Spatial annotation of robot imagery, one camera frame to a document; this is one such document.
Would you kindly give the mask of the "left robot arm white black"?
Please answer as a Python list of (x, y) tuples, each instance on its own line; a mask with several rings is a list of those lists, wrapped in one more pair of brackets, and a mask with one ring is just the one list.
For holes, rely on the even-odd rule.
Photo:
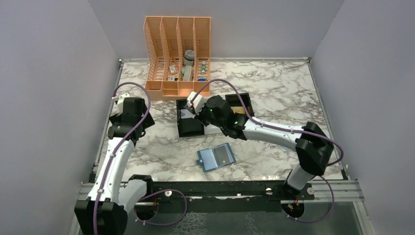
[(121, 186), (123, 174), (137, 141), (155, 124), (145, 100), (123, 93), (117, 97), (118, 113), (110, 116), (108, 145), (101, 171), (86, 199), (77, 200), (74, 212), (85, 235), (122, 235), (136, 201), (148, 201), (154, 188), (149, 176), (130, 179)]

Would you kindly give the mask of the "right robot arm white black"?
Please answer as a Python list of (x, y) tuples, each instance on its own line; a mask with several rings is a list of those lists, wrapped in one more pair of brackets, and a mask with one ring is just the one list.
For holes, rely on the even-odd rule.
[(205, 98), (196, 92), (187, 97), (187, 109), (204, 126), (213, 125), (230, 138), (263, 141), (295, 151), (299, 164), (286, 178), (281, 193), (288, 199), (299, 196), (306, 184), (316, 176), (322, 176), (329, 166), (334, 151), (322, 129), (313, 122), (305, 126), (286, 126), (241, 114), (232, 110), (221, 96)]

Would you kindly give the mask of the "blue leather card holder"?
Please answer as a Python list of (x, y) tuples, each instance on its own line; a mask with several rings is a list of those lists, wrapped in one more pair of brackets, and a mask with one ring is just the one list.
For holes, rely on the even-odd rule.
[(236, 163), (236, 158), (229, 143), (197, 151), (196, 164), (203, 172), (210, 172)]

